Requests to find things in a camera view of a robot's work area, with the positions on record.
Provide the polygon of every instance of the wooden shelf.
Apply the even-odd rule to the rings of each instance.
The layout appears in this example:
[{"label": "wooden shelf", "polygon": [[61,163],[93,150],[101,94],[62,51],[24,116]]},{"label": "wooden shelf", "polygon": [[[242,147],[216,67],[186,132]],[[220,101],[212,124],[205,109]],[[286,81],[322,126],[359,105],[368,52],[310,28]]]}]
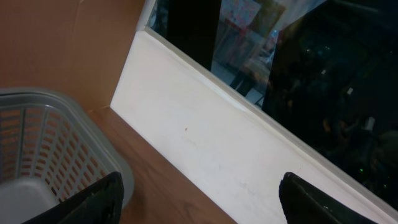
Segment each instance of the wooden shelf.
[{"label": "wooden shelf", "polygon": [[135,176],[120,223],[235,223],[111,108],[89,112]]}]

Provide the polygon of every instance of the brown cardboard wall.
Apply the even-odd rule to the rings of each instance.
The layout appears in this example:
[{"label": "brown cardboard wall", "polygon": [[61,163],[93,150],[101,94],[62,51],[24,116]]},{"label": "brown cardboard wall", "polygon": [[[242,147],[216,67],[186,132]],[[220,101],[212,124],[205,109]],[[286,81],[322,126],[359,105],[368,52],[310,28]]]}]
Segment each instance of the brown cardboard wall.
[{"label": "brown cardboard wall", "polygon": [[109,105],[144,0],[0,0],[0,88],[39,86]]}]

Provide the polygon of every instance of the window pane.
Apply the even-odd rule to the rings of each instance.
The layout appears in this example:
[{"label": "window pane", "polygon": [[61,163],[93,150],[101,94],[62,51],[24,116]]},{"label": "window pane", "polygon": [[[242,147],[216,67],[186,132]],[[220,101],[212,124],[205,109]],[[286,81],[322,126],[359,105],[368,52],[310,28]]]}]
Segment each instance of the window pane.
[{"label": "window pane", "polygon": [[[166,39],[172,1],[159,1],[149,24]],[[211,72],[396,209],[398,2],[222,0],[213,9]]]}]

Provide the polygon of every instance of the white plastic basket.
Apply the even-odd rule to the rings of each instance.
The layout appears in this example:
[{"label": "white plastic basket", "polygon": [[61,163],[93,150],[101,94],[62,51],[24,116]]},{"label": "white plastic basket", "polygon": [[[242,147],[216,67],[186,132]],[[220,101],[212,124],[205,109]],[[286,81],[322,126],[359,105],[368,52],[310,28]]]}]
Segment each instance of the white plastic basket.
[{"label": "white plastic basket", "polygon": [[125,206],[132,172],[74,101],[35,88],[0,90],[0,223],[24,222],[113,171],[122,175]]}]

